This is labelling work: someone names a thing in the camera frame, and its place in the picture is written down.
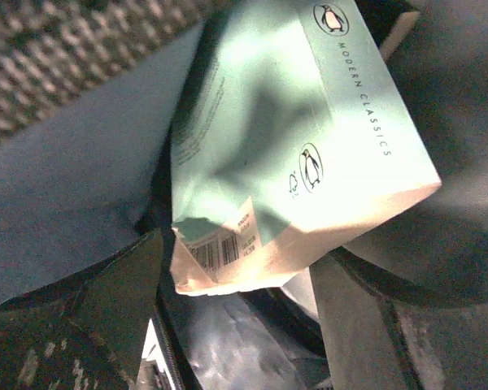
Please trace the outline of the dark Three Days book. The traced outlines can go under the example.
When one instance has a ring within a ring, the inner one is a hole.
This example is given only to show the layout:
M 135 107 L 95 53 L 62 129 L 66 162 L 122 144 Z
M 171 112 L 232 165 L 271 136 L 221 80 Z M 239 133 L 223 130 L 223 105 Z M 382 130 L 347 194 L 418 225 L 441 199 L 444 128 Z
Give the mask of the dark Three Days book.
M 421 12 L 407 1 L 359 0 L 355 3 L 382 59 L 387 62 L 415 28 Z

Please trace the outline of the blue backpack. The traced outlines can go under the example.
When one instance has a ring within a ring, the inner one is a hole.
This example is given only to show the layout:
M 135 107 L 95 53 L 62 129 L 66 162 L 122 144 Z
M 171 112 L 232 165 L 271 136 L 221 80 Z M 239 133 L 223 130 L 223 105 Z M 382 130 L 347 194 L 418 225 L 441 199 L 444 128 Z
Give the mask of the blue backpack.
M 172 278 L 172 122 L 207 22 L 237 2 L 0 1 L 0 305 L 160 230 L 128 389 L 335 389 L 312 265 L 225 295 Z M 441 184 L 336 249 L 488 299 L 488 1 L 407 2 L 420 18 L 384 62 Z

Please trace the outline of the yellow Brideshead Revisited book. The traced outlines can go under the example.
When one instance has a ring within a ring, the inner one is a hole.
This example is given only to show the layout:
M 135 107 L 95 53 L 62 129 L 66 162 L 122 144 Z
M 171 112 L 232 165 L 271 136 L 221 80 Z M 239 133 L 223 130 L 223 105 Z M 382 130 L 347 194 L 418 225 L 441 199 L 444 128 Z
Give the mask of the yellow Brideshead Revisited book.
M 172 122 L 181 295 L 280 287 L 440 177 L 353 1 L 209 20 Z

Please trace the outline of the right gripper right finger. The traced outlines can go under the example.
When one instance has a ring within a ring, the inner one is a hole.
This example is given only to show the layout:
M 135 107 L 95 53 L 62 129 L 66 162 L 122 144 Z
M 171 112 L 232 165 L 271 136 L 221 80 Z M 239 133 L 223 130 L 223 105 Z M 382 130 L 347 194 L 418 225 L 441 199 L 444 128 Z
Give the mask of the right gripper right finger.
M 488 299 L 422 288 L 345 249 L 311 266 L 335 389 L 488 389 Z

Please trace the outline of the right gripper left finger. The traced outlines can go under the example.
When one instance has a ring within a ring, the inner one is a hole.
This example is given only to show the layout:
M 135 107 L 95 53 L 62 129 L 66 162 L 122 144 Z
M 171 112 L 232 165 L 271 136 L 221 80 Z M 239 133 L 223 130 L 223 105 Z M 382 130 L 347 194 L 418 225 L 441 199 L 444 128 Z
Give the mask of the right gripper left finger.
M 0 389 L 135 385 L 163 257 L 155 229 L 109 258 L 0 305 Z

